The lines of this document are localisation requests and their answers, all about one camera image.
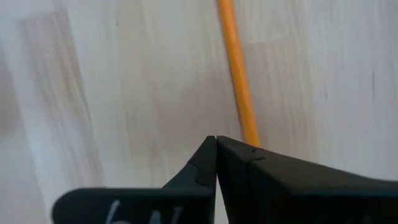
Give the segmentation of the orange pencil pink eraser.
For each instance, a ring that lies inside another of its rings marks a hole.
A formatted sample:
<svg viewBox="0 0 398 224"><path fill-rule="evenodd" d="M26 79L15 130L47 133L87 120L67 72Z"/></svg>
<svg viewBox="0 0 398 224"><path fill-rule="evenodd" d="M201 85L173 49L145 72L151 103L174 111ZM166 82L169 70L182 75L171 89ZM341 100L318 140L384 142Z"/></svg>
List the orange pencil pink eraser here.
<svg viewBox="0 0 398 224"><path fill-rule="evenodd" d="M217 1L243 136L248 144L259 147L261 143L257 130L248 75L244 63L242 45L239 38L234 1Z"/></svg>

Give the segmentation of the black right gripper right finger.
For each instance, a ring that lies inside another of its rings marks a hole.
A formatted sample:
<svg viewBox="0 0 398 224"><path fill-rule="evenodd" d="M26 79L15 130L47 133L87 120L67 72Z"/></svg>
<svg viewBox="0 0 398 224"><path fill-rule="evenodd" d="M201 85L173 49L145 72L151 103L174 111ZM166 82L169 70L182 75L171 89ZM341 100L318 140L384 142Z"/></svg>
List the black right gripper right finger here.
<svg viewBox="0 0 398 224"><path fill-rule="evenodd" d="M230 224L398 224L398 181L352 174L217 138Z"/></svg>

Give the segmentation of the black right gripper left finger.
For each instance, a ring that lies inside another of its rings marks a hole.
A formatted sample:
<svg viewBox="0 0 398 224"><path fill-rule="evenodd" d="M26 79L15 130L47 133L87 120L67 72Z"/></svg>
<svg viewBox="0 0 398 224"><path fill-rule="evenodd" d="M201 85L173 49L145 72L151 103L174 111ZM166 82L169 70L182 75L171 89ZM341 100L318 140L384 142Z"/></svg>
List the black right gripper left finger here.
<svg viewBox="0 0 398 224"><path fill-rule="evenodd" d="M56 200L53 224L213 224L216 138L161 188L80 188Z"/></svg>

